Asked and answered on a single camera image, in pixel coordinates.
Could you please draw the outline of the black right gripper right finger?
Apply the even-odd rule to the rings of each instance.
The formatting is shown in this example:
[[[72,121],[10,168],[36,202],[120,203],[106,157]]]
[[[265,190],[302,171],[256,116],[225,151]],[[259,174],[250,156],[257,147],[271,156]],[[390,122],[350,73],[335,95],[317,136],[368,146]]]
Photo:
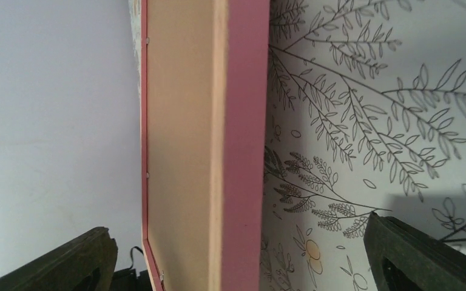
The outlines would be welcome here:
[[[371,213],[363,242],[378,290],[466,290],[466,255],[395,217]]]

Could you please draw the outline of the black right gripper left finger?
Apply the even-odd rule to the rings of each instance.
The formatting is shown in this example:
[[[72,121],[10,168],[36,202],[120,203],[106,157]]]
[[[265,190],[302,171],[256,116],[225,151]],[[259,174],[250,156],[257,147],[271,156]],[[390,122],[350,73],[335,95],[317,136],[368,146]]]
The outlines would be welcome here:
[[[117,255],[109,229],[94,227],[0,277],[0,290],[109,290]]]

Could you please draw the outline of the pink wooden picture frame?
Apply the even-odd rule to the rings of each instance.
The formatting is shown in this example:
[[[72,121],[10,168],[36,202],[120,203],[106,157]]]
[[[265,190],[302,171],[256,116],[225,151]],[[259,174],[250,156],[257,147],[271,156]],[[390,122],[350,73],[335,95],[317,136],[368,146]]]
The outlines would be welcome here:
[[[214,15],[207,290],[257,290],[269,2],[211,2]],[[141,3],[141,229],[152,287],[166,290],[148,237],[148,3]]]

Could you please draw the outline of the brown cardboard backing board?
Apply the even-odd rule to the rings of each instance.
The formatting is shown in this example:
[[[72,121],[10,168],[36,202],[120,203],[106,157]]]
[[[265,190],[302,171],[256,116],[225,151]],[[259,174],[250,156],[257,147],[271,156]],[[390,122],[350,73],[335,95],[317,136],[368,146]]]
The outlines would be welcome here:
[[[211,1],[149,1],[148,237],[166,290],[207,290]]]

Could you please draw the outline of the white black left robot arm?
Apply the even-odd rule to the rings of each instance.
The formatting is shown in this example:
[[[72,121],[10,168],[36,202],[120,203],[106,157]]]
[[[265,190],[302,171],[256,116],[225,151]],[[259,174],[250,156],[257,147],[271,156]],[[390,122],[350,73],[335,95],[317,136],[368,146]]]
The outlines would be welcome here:
[[[133,251],[137,250],[142,255],[143,250],[138,247],[130,249],[131,266],[114,272],[109,291],[153,291],[147,270],[137,273],[134,269]]]

